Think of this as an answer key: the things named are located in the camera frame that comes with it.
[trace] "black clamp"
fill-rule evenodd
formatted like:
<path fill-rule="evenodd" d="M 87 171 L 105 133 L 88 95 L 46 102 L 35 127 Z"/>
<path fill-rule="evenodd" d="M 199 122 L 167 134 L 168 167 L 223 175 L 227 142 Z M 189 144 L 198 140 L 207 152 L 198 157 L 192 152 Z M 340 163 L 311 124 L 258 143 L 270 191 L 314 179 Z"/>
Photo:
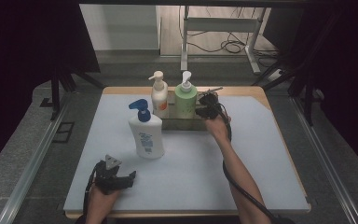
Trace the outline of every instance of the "black clamp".
<path fill-rule="evenodd" d="M 219 104 L 216 91 L 223 89 L 217 88 L 200 93 L 202 97 L 199 102 L 203 107 L 196 108 L 196 114 L 203 119 L 215 119 L 220 113 L 222 113 L 222 107 Z"/>
<path fill-rule="evenodd" d="M 121 161 L 106 155 L 105 161 L 100 161 L 95 165 L 95 185 L 104 194 L 110 194 L 114 190 L 131 188 L 136 171 L 128 176 L 117 177 Z"/>
<path fill-rule="evenodd" d="M 84 193 L 82 217 L 85 217 L 88 212 L 90 189 L 93 183 L 95 183 L 95 186 L 97 186 L 105 195 L 111 194 L 113 191 L 118 189 L 127 189 L 132 187 L 136 171 L 130 173 L 128 176 L 117 177 L 120 164 L 121 161 L 118 159 L 106 155 L 105 161 L 99 161 L 95 165 L 91 175 L 89 176 L 89 183 L 86 186 L 86 191 Z"/>

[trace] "pump bottle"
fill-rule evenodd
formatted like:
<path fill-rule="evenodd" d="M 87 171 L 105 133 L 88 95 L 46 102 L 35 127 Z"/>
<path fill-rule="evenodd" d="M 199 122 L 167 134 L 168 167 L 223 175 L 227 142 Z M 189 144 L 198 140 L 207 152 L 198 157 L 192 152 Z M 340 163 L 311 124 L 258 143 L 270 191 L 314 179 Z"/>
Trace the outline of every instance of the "pump bottle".
<path fill-rule="evenodd" d="M 130 109 L 138 109 L 138 116 L 129 119 L 130 128 L 135 139 L 136 153 L 148 159 L 160 158 L 164 155 L 162 145 L 162 120 L 151 115 L 145 99 L 137 100 L 129 105 Z"/>
<path fill-rule="evenodd" d="M 153 114 L 161 119 L 167 119 L 169 116 L 168 108 L 168 85 L 162 79 L 164 75 L 162 72 L 157 71 L 152 77 L 149 78 L 155 79 L 152 90 L 152 103 L 153 103 Z"/>
<path fill-rule="evenodd" d="M 193 119 L 196 110 L 197 88 L 190 83 L 191 73 L 183 73 L 182 83 L 175 88 L 175 114 L 178 119 Z"/>

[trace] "human arm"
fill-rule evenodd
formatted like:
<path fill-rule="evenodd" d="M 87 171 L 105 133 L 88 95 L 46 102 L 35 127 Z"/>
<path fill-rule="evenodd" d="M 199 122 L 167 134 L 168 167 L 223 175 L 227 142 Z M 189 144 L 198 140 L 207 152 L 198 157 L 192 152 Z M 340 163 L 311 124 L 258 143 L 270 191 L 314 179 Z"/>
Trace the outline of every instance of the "human arm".
<path fill-rule="evenodd" d="M 205 125 L 215 139 L 217 145 L 220 147 L 228 173 L 239 186 L 264 205 L 257 184 L 231 145 L 230 139 L 228 138 L 227 128 L 222 117 L 218 116 L 216 119 L 206 119 Z M 238 208 L 241 223 L 270 223 L 269 218 L 252 204 L 252 202 L 243 197 L 237 189 L 232 185 L 230 185 L 230 189 L 234 202 Z"/>
<path fill-rule="evenodd" d="M 120 190 L 116 190 L 111 194 L 105 195 L 101 190 L 92 185 L 89 192 L 89 206 L 86 216 L 86 224 L 101 224 L 104 218 L 109 215 L 112 210 Z"/>

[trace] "bottle cap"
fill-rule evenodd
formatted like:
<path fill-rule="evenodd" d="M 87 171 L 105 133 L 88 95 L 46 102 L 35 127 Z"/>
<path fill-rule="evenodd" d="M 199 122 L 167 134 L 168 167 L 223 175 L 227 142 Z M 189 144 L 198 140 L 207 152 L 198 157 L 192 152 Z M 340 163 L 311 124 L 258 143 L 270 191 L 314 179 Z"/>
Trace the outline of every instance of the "bottle cap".
<path fill-rule="evenodd" d="M 191 82 L 189 82 L 191 78 L 191 73 L 189 71 L 183 72 L 183 80 L 182 85 L 180 89 L 184 92 L 190 92 L 191 91 Z"/>
<path fill-rule="evenodd" d="M 162 82 L 163 78 L 164 78 L 164 74 L 161 71 L 156 71 L 153 74 L 153 76 L 149 78 L 149 80 L 155 79 L 155 83 L 153 85 L 153 88 L 156 91 L 162 91 L 164 89 L 164 83 Z"/>
<path fill-rule="evenodd" d="M 138 119 L 141 122 L 150 121 L 150 111 L 147 109 L 147 101 L 146 99 L 137 100 L 129 105 L 130 109 L 138 109 Z"/>

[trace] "green bottle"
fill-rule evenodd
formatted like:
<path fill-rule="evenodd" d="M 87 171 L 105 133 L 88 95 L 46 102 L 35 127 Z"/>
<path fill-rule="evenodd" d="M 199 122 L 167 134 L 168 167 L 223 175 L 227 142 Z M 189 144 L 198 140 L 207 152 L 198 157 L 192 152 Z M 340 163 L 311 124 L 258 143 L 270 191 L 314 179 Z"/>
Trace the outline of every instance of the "green bottle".
<path fill-rule="evenodd" d="M 178 119 L 193 119 L 196 110 L 197 88 L 189 82 L 191 73 L 183 73 L 182 83 L 175 88 L 175 115 Z"/>

